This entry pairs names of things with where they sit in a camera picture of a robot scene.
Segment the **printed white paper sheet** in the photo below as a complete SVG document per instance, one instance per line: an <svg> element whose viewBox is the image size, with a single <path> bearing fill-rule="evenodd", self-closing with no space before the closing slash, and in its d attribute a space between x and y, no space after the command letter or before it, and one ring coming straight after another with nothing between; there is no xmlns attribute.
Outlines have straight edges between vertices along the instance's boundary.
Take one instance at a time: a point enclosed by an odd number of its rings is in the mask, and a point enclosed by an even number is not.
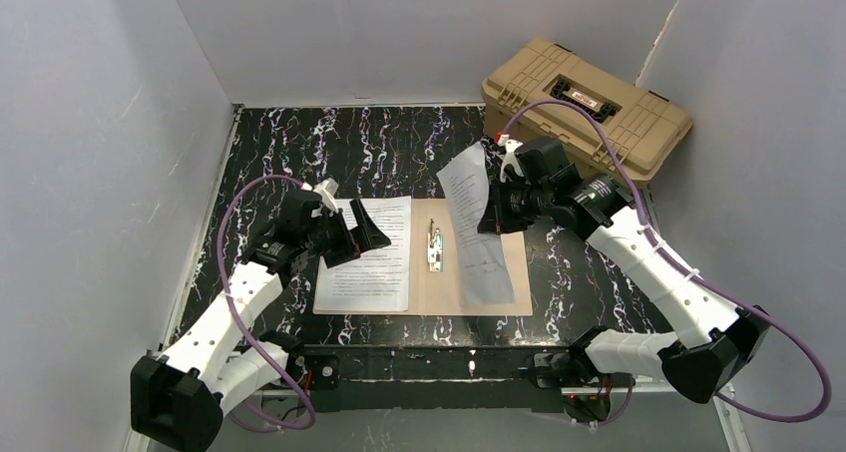
<svg viewBox="0 0 846 452"><path fill-rule="evenodd" d="M409 308L412 199L364 199L362 204L391 245L335 267L327 267L322 260L315 283L316 314L405 312Z"/></svg>

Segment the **silver folder clip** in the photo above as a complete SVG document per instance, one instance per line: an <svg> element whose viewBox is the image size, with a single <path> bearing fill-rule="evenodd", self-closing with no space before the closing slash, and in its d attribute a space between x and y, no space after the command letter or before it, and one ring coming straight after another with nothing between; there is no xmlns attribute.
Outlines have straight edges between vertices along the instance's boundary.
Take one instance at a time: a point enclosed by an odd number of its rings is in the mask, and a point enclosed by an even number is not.
<svg viewBox="0 0 846 452"><path fill-rule="evenodd" d="M443 271L443 245L443 234L431 219L427 238L427 263L430 272Z"/></svg>

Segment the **beige paper folder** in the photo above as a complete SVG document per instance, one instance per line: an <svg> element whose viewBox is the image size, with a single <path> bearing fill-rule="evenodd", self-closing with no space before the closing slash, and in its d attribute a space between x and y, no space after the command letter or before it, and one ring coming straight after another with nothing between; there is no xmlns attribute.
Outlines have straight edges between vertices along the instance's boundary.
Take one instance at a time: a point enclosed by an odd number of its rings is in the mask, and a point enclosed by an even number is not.
<svg viewBox="0 0 846 452"><path fill-rule="evenodd" d="M412 199L409 308L405 312L374 315L529 316L533 312L525 240L519 233L501 235L515 302L505 305L469 305L463 302L455 237L447 201ZM430 272L427 263L429 222L443 234L443 271Z"/></svg>

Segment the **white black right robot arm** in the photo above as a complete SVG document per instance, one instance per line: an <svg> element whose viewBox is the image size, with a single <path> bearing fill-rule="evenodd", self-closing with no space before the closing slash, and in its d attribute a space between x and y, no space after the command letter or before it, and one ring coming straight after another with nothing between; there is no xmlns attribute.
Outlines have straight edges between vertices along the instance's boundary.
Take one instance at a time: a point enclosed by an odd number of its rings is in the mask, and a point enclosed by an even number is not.
<svg viewBox="0 0 846 452"><path fill-rule="evenodd" d="M520 232L551 219L617 265L672 328L648 334L594 327L527 370L539 386L627 373L666 381L686 399L706 403L750 361L768 324L695 283L691 267L669 264L612 177L582 179L553 139L521 143L500 133L495 144L504 157L478 231Z"/></svg>

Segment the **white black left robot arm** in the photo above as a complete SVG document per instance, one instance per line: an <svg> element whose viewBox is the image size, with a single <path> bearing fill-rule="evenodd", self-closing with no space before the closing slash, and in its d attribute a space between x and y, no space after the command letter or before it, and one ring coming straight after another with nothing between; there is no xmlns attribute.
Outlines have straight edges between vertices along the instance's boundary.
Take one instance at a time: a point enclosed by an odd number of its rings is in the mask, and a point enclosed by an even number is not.
<svg viewBox="0 0 846 452"><path fill-rule="evenodd" d="M324 187L287 193L279 215L254 235L223 290L195 324L159 356L141 357L130 373L131 427L177 451L206 451L223 420L255 391L283 379L301 349L292 335L249 330L290 280L314 258L334 267L390 246L362 201L350 203L354 227Z"/></svg>

